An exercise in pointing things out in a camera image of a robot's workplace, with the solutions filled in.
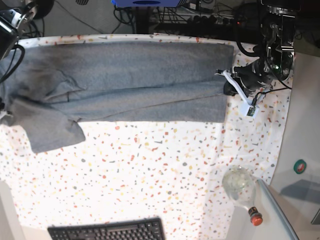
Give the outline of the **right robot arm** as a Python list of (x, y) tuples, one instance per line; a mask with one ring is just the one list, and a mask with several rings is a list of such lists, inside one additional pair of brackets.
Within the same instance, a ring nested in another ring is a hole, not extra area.
[(19, 59), (15, 65), (10, 62), (8, 69), (0, 78), (1, 83), (8, 79), (23, 61), (25, 49), (18, 44), (18, 41), (37, 11), (36, 0), (20, 0), (15, 6), (10, 6), (3, 0), (0, 2), (0, 59), (3, 60), (12, 50), (20, 50)]

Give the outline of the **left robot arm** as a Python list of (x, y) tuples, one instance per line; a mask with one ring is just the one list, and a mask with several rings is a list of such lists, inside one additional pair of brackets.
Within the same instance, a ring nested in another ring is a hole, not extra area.
[[(240, 41), (240, 19), (244, 18), (246, 7), (256, 7), (261, 34), (260, 43), (251, 52), (245, 50)], [(275, 91), (273, 81), (283, 85), (283, 90), (290, 89), (285, 80), (294, 64), (295, 20), (300, 9), (298, 0), (257, 0), (244, 3), (235, 10), (233, 32), (236, 45), (242, 54), (256, 60), (232, 70), (217, 70), (216, 74), (226, 79), (225, 95), (241, 97), (240, 111), (244, 116), (254, 118), (258, 114), (258, 104), (265, 95)]]

